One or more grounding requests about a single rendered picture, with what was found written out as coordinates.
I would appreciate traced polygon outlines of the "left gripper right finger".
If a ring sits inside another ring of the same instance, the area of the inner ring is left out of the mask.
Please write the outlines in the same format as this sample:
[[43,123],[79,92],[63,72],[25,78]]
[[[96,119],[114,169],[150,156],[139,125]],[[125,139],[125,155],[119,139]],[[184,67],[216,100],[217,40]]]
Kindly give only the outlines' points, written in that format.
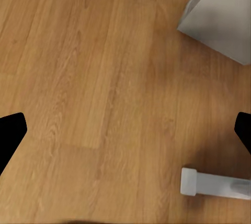
[[239,112],[235,121],[234,131],[251,153],[251,114]]

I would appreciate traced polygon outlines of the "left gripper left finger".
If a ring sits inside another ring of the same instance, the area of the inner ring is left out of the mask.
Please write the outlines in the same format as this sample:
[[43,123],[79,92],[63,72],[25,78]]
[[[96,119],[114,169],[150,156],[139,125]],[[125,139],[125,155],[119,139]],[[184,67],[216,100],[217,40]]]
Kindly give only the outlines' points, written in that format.
[[0,175],[27,133],[22,112],[0,118]]

